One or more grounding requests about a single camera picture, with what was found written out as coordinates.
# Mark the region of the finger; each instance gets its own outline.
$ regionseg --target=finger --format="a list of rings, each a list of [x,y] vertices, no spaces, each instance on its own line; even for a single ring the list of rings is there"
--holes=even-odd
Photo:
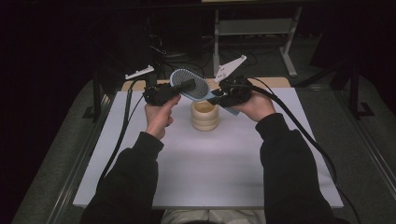
[[[171,125],[171,124],[173,123],[173,121],[174,121],[174,119],[173,119],[171,116],[169,116],[167,125],[168,125],[168,126]]]
[[[177,105],[178,101],[180,100],[181,95],[177,95],[163,106],[165,109],[171,109],[174,105]]]

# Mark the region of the black sleeve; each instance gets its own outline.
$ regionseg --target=black sleeve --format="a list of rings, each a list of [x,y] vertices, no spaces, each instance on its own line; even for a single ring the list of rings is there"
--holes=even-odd
[[[149,223],[158,181],[158,153],[163,143],[140,133],[134,147],[124,149],[98,187],[80,223]]]
[[[334,215],[318,184],[314,156],[300,132],[290,131],[282,114],[256,126],[264,142],[264,210],[267,224],[334,223]]]

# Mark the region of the hand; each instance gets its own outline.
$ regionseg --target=hand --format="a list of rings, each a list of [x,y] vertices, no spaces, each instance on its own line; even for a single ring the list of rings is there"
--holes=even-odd
[[[172,100],[166,102],[163,106],[145,105],[146,119],[148,127],[146,133],[153,135],[161,140],[165,136],[165,127],[172,124],[174,121],[171,117],[172,107],[177,105],[181,95],[174,97]]]
[[[241,111],[256,122],[259,122],[270,114],[276,113],[272,100],[256,91],[252,93],[247,102],[232,106],[232,108]]]

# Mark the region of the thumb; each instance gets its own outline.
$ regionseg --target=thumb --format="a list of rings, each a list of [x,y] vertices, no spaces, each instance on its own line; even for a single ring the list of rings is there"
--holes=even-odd
[[[171,110],[174,105],[177,105],[180,98],[181,98],[181,95],[175,96],[174,98],[172,98],[171,100],[166,102],[166,104],[163,106],[163,109]]]

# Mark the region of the desk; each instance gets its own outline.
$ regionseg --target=desk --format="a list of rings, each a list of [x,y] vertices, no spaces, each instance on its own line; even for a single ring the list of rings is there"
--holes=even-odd
[[[271,88],[289,88],[290,84],[289,81],[285,77],[258,77],[259,80],[266,83]],[[215,90],[219,88],[219,84],[213,81],[213,78],[206,79],[207,84],[209,85],[210,90]],[[253,85],[260,86],[262,85],[259,81],[255,79],[249,80]],[[158,80],[157,83],[165,83],[169,82],[169,80]],[[131,86],[132,81],[126,81],[121,88],[121,91],[127,91]],[[145,81],[137,81],[134,84],[135,91],[142,91],[146,86]]]
[[[312,134],[295,89],[273,88],[273,91]],[[131,108],[140,96],[141,92],[134,92]],[[76,206],[86,206],[94,195],[99,176],[120,134],[125,99],[126,92],[119,91],[78,188],[73,202]],[[182,97],[173,109],[175,122],[166,129],[164,148],[158,158],[159,180],[153,208],[262,208],[263,170],[259,151],[262,140],[254,130],[256,123],[243,114],[234,116],[221,109],[218,128],[202,133],[190,124],[190,104],[191,100]],[[139,132],[145,130],[143,106],[139,104],[134,112],[120,150],[131,147]],[[277,105],[276,111],[284,113]],[[296,128],[289,118],[285,119],[291,129]],[[322,194],[332,207],[342,207],[323,158],[308,145],[317,162]]]

